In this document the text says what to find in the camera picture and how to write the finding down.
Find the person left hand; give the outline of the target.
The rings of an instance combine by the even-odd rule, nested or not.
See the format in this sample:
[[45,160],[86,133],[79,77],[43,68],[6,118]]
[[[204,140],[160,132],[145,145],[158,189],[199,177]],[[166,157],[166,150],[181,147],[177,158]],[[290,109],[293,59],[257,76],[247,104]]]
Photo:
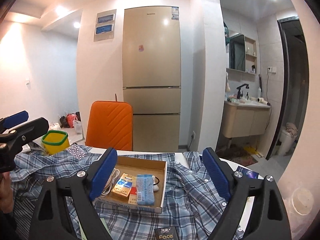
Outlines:
[[0,189],[0,208],[3,213],[10,213],[14,207],[11,177],[9,172],[2,173]]

